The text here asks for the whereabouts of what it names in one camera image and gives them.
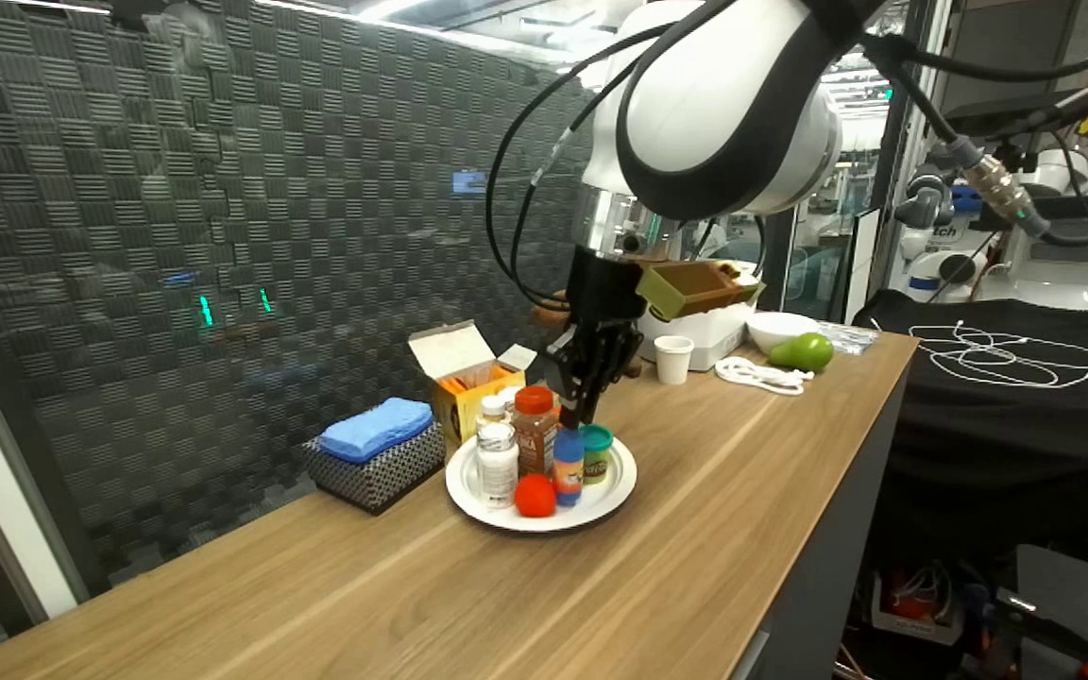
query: green light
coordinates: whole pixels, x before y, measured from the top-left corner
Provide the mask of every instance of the green light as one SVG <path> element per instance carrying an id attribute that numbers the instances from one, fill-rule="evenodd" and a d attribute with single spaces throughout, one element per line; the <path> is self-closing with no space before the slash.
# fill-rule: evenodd
<path id="1" fill-rule="evenodd" d="M 263 310 L 263 319 L 276 314 L 276 301 L 272 301 L 270 289 L 257 289 L 257 310 Z"/>
<path id="2" fill-rule="evenodd" d="M 215 324 L 213 298 L 198 295 L 198 305 L 200 305 L 200 329 L 213 329 Z"/>

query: red cap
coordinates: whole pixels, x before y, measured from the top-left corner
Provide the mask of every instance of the red cap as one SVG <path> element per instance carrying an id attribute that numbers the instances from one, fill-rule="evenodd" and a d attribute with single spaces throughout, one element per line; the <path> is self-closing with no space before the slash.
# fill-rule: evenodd
<path id="1" fill-rule="evenodd" d="M 515 411 L 545 415 L 552 411 L 552 388 L 549 387 L 525 387 L 515 393 Z"/>

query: mesh wall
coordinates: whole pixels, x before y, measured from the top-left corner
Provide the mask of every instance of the mesh wall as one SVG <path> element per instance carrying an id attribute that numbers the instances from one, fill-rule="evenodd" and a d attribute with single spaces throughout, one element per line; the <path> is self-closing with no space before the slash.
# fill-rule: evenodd
<path id="1" fill-rule="evenodd" d="M 149 33 L 0 6 L 0 344 L 115 584 L 304 487 L 296 444 L 424 397 L 409 333 L 525 339 L 481 197 L 549 71 L 419 33 L 220 6 Z M 500 225 L 574 115 L 509 149 Z M 525 278 L 568 279 L 587 143 L 535 192 Z"/>

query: light fixture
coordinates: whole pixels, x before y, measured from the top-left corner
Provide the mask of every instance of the light fixture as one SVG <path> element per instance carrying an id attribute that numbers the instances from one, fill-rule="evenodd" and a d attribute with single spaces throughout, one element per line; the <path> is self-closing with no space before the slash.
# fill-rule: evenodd
<path id="1" fill-rule="evenodd" d="M 356 13 L 356 19 L 382 24 L 382 19 L 402 17 L 409 9 L 419 9 L 419 6 L 424 0 L 382 0 L 382 6 Z"/>
<path id="2" fill-rule="evenodd" d="M 327 19 L 350 19 L 348 13 L 339 9 L 324 9 L 324 6 L 296 6 L 296 0 L 257 0 L 263 9 L 287 9 L 287 13 L 307 13 L 307 17 L 327 17 Z"/>
<path id="3" fill-rule="evenodd" d="M 110 17 L 105 9 L 91 6 L 62 6 L 62 0 L 15 0 L 20 9 L 50 9 L 50 13 L 77 13 L 77 17 Z"/>

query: white bowl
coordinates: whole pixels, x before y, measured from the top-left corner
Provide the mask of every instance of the white bowl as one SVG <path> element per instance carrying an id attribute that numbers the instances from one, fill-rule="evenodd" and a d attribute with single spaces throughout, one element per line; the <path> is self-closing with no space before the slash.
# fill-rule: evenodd
<path id="1" fill-rule="evenodd" d="M 787 344 L 803 333 L 825 333 L 816 319 L 775 314 L 775 310 L 756 310 L 744 324 L 747 324 L 747 337 L 759 344 L 759 351 L 769 351 L 775 344 Z"/>

